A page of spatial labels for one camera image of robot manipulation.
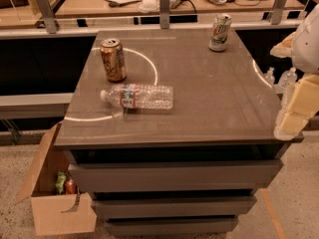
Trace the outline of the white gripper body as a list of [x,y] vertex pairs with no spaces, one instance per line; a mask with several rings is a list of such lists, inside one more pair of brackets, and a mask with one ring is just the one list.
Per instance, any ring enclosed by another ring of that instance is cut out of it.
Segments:
[[292,64],[304,73],[319,74],[319,4],[295,32]]

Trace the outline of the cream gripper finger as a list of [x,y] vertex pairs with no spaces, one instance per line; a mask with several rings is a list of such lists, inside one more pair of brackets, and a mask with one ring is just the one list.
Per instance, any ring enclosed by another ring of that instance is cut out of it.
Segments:
[[292,54],[292,44],[295,37],[295,33],[291,33],[282,42],[275,45],[270,54],[277,58],[290,58]]
[[298,135],[319,112],[319,76],[306,74],[286,89],[278,113],[278,134]]

